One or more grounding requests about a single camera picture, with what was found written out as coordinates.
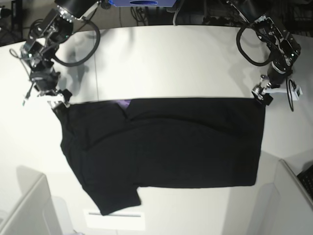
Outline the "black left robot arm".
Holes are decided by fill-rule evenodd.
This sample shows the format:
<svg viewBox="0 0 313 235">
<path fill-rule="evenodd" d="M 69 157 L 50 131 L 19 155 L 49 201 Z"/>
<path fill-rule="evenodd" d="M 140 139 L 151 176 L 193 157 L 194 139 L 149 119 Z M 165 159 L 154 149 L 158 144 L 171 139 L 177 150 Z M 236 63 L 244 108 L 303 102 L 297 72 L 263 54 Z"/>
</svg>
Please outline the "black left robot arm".
<svg viewBox="0 0 313 235">
<path fill-rule="evenodd" d="M 286 30 L 282 22 L 270 13 L 271 1 L 228 0 L 227 4 L 237 10 L 244 20 L 236 35 L 236 45 L 240 54 L 255 66 L 269 65 L 267 75 L 261 76 L 261 79 L 267 79 L 268 83 L 262 86 L 262 82 L 259 82 L 252 89 L 252 94 L 260 104 L 270 105 L 272 97 L 266 90 L 279 88 L 292 75 L 292 67 L 301 53 L 301 46 Z M 252 29 L 259 40 L 265 43 L 270 50 L 266 61 L 256 62 L 244 52 L 241 46 L 241 37 L 247 28 Z"/>
</svg>

